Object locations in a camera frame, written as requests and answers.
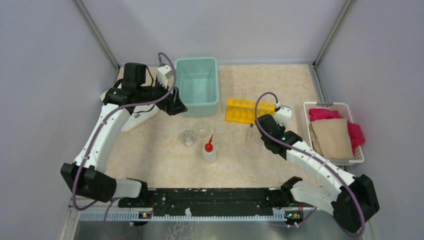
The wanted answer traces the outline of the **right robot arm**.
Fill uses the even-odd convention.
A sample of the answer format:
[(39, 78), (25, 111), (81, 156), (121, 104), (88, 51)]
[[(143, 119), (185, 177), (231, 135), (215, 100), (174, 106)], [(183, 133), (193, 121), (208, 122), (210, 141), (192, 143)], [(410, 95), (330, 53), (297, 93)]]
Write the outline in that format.
[(373, 181), (365, 174), (355, 176), (314, 151), (293, 131), (286, 131), (270, 114), (255, 120), (265, 147), (314, 176), (319, 185), (291, 177), (281, 187), (287, 206), (309, 204), (329, 213), (348, 235), (359, 237), (380, 205)]

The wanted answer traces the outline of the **clear glass beaker front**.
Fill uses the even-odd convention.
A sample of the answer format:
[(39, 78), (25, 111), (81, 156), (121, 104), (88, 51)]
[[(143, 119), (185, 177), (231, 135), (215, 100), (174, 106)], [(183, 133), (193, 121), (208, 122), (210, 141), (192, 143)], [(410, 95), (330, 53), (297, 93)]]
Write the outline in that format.
[(179, 135), (179, 141), (186, 147), (192, 147), (196, 143), (196, 134), (192, 130), (184, 130)]

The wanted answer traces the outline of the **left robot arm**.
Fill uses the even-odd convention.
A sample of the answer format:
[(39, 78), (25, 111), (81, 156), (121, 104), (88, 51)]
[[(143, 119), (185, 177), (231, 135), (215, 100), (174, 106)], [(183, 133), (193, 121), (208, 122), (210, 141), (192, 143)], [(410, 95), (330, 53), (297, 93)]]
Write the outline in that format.
[(168, 80), (176, 77), (172, 63), (162, 63), (153, 85), (145, 85), (148, 67), (128, 62), (123, 77), (105, 92), (100, 116), (85, 146), (72, 163), (64, 163), (60, 173), (72, 192), (72, 204), (77, 210), (77, 197), (94, 203), (129, 198), (138, 207), (149, 203), (147, 183), (137, 179), (116, 179), (105, 174), (109, 156), (124, 125), (136, 107), (154, 106), (169, 116), (186, 112), (179, 89)]

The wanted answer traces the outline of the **yellow test tube rack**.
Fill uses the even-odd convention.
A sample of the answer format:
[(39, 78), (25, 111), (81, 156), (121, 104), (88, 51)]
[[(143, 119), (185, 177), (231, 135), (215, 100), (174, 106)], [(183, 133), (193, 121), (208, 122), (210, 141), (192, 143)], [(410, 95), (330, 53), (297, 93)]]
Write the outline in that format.
[[(232, 123), (255, 125), (255, 106), (256, 102), (252, 100), (229, 98), (224, 120)], [(273, 103), (260, 102), (257, 107), (257, 116), (273, 115), (274, 110)]]

